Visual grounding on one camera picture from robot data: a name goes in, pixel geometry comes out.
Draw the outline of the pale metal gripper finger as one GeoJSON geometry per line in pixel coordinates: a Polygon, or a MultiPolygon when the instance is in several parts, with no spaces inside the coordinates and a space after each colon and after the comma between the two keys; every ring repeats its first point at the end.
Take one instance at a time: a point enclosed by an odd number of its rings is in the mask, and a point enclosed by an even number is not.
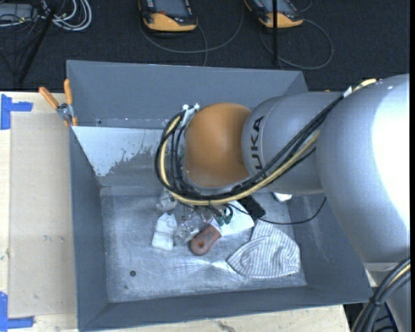
{"type": "Polygon", "coordinates": [[[198,226],[193,222],[192,219],[188,219],[186,217],[183,217],[181,219],[181,222],[179,224],[180,230],[183,232],[198,232],[198,226]]]}
{"type": "Polygon", "coordinates": [[[186,243],[189,243],[198,233],[199,233],[198,229],[177,230],[174,234],[174,244],[175,245],[185,245],[186,243]]]}

